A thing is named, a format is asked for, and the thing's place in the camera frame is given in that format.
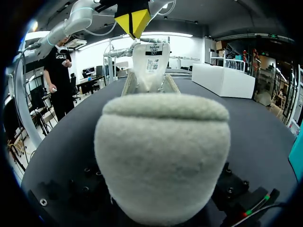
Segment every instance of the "gray felt object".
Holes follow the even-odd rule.
[[[134,221],[185,222],[209,201],[230,147],[229,114],[201,97],[138,94],[103,109],[95,155],[111,196]]]

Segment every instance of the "exit sign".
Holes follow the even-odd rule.
[[[268,36],[270,38],[273,38],[273,39],[277,39],[278,38],[278,35],[276,35],[276,34],[268,34]]]

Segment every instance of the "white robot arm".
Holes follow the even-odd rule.
[[[165,4],[174,1],[175,0],[150,1],[150,21],[155,18]],[[95,8],[101,3],[101,1],[96,2],[96,0],[77,1],[71,9],[70,17],[56,25],[46,37],[38,41],[40,46],[35,50],[35,55],[38,59],[45,58],[51,49],[63,38],[88,28],[92,23]]]

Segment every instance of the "ceiling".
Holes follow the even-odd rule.
[[[51,30],[59,22],[69,17],[71,8],[76,0],[52,0],[40,10],[36,16],[39,30]],[[267,32],[279,35],[287,35],[286,29],[274,17],[274,14],[260,0],[177,0],[175,9],[168,15],[168,20],[180,23],[180,31],[184,29],[184,22],[204,26],[203,33],[197,36],[211,35],[222,37],[226,35],[243,34],[250,32]],[[113,17],[99,16],[94,13],[93,22],[88,30],[103,33],[108,30],[104,24],[112,24]],[[163,16],[157,16],[155,20],[164,21]],[[169,31],[171,27],[161,26],[160,30]],[[91,35],[84,31],[74,34],[74,38],[89,40]]]

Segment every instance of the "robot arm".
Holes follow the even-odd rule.
[[[155,18],[155,16],[158,14],[158,12],[162,9],[162,7],[165,4],[168,4],[170,2],[174,2],[176,0],[154,0],[148,2],[148,8],[150,16],[148,17],[149,20],[147,23],[142,22],[142,26],[145,28],[147,24]],[[118,4],[121,7],[123,6],[122,1],[116,0],[116,1],[109,1],[103,0],[99,3],[96,3],[96,0],[79,0],[77,1],[70,13],[70,17],[66,19],[65,21],[59,23],[56,25],[50,33],[46,36],[41,38],[38,41],[38,48],[35,49],[35,55],[38,57],[38,59],[45,58],[48,53],[51,51],[51,49],[62,39],[65,37],[72,35],[76,32],[82,31],[83,29],[88,28],[93,19],[93,12],[95,11],[95,8],[98,7],[100,4],[110,4],[109,6],[112,6],[113,3]],[[115,20],[119,23],[121,20],[118,20],[119,17],[115,17]],[[129,25],[127,26],[121,26],[127,33],[129,33]]]
[[[71,9],[70,17],[57,24],[46,37],[38,41],[40,47],[35,50],[36,56],[39,59],[45,58],[60,40],[89,27],[97,5],[99,3],[95,3],[94,0],[77,1]]]

